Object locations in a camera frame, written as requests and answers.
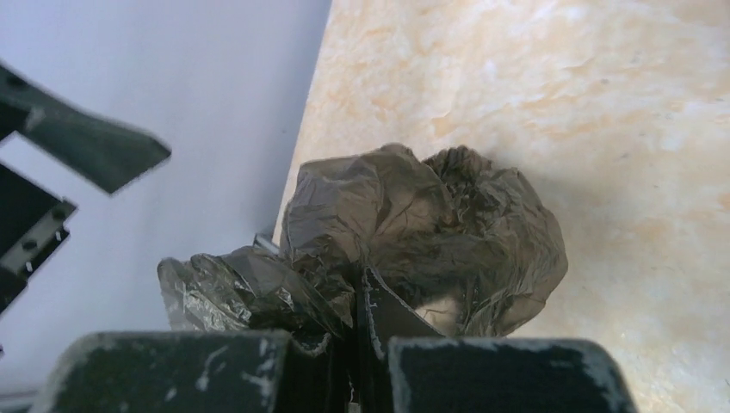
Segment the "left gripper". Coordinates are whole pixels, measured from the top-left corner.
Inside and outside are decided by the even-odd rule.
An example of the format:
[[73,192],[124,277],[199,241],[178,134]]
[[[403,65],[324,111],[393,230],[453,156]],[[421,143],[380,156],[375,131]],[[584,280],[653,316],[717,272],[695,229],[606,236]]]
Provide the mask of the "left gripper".
[[[1,65],[1,138],[19,133],[99,189],[114,194],[170,158],[152,133],[84,112]],[[1,310],[69,237],[77,206],[1,167]]]

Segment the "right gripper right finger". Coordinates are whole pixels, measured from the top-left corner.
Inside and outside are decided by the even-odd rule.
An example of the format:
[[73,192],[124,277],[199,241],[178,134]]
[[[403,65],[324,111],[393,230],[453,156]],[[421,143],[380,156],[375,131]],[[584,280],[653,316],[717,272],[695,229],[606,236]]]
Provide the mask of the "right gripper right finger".
[[594,342],[446,337],[372,269],[356,291],[364,412],[637,410],[620,368]]

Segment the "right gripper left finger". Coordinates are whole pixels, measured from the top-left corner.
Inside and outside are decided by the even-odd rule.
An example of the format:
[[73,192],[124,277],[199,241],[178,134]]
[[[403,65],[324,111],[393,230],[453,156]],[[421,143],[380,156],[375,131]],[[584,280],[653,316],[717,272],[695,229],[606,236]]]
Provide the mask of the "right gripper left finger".
[[282,330],[104,332],[76,340],[34,412],[345,412],[329,335]]

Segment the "dark translucent trash bag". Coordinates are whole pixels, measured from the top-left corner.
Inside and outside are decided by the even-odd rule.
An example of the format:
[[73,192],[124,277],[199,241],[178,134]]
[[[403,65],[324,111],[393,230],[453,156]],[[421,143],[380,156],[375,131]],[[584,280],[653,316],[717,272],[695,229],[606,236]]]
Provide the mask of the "dark translucent trash bag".
[[444,335],[506,336],[567,268],[559,223],[519,170],[466,146],[421,160],[392,144],[303,163],[277,253],[168,258],[158,279],[175,330],[342,337],[371,269]]

